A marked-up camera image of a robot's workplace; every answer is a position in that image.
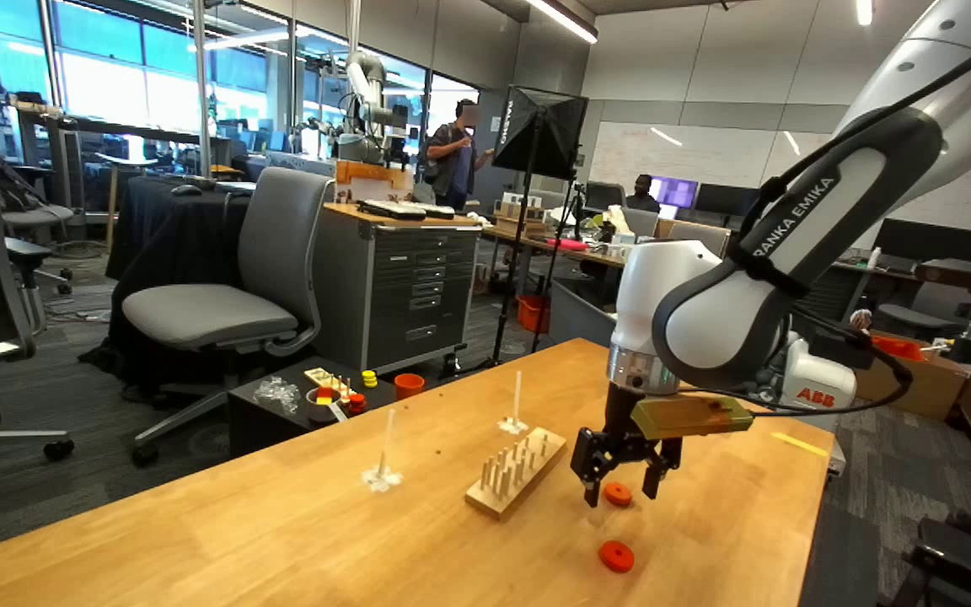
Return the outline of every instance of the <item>bag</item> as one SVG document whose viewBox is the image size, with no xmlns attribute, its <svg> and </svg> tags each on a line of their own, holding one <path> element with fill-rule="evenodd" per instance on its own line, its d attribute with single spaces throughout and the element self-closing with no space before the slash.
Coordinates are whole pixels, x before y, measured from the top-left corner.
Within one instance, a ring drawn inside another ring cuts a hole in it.
<svg viewBox="0 0 971 607">
<path fill-rule="evenodd" d="M 441 176 L 441 162 L 426 159 L 421 153 L 421 181 L 436 187 Z"/>
<path fill-rule="evenodd" d="M 426 142 L 426 147 L 421 147 L 421 154 L 418 154 L 418 165 L 421 165 L 421 181 L 427 181 L 427 187 L 436 187 L 440 179 L 441 179 L 441 162 L 436 162 L 436 159 L 427 159 L 426 153 L 427 153 L 427 145 L 445 145 L 445 142 L 451 142 L 456 138 L 456 129 L 451 125 L 441 125 L 427 142 Z"/>
</svg>

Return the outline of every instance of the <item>chair armrest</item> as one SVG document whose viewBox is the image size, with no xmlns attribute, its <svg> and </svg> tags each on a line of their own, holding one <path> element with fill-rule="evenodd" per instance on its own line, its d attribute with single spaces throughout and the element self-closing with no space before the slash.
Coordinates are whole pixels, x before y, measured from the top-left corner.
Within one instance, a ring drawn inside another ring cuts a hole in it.
<svg viewBox="0 0 971 607">
<path fill-rule="evenodd" d="M 911 563 L 928 570 L 931 577 L 971 590 L 971 532 L 924 521 L 919 527 L 919 547 L 911 553 Z"/>
</svg>

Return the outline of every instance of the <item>lamp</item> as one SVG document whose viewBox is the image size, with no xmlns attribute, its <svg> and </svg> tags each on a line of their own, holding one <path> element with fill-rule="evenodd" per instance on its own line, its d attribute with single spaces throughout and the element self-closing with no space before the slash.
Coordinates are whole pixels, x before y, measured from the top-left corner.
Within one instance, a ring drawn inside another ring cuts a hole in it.
<svg viewBox="0 0 971 607">
<path fill-rule="evenodd" d="M 871 27 L 877 19 L 877 5 L 875 0 L 852 0 L 856 5 L 856 23 Z"/>
<path fill-rule="evenodd" d="M 548 14 L 562 32 L 576 33 L 586 43 L 598 43 L 598 32 L 589 19 L 576 17 L 562 0 L 525 0 L 534 9 Z"/>
</svg>

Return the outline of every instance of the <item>ceiling light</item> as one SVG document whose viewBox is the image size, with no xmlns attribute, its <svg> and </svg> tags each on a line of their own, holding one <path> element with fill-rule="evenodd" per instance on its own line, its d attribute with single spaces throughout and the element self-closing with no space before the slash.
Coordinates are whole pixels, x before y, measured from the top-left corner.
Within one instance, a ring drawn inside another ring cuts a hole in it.
<svg viewBox="0 0 971 607">
<path fill-rule="evenodd" d="M 686 142 L 683 138 L 674 138 L 674 136 L 668 136 L 668 132 L 662 132 L 662 129 L 652 129 L 658 138 L 663 138 L 668 145 L 678 145 L 678 147 L 686 147 Z"/>
<path fill-rule="evenodd" d="M 579 23 L 561 0 L 525 0 L 534 9 L 548 14 L 562 32 L 576 33 L 586 43 L 598 43 L 594 23 Z"/>
<path fill-rule="evenodd" d="M 856 5 L 856 23 L 871 27 L 877 19 L 877 0 L 852 0 Z"/>
<path fill-rule="evenodd" d="M 8 42 L 8 46 L 17 52 L 17 55 L 44 59 L 44 46 L 37 46 L 37 43 Z"/>
<path fill-rule="evenodd" d="M 781 132 L 781 136 L 787 136 L 787 142 L 788 142 L 792 154 L 801 154 L 801 142 L 792 138 L 792 132 Z"/>
</svg>

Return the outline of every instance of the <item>wooden block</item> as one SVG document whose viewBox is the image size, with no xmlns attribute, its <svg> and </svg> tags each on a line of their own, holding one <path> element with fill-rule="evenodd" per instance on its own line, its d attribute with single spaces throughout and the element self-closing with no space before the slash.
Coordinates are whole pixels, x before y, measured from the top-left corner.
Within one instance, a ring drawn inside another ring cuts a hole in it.
<svg viewBox="0 0 971 607">
<path fill-rule="evenodd" d="M 507 453 L 493 458 L 489 479 L 483 472 L 483 479 L 467 489 L 467 500 L 493 515 L 504 515 L 515 506 L 521 495 L 534 489 L 534 484 L 551 468 L 551 461 L 561 453 L 562 453 L 561 434 L 534 427 L 524 442 L 513 442 Z"/>
</svg>

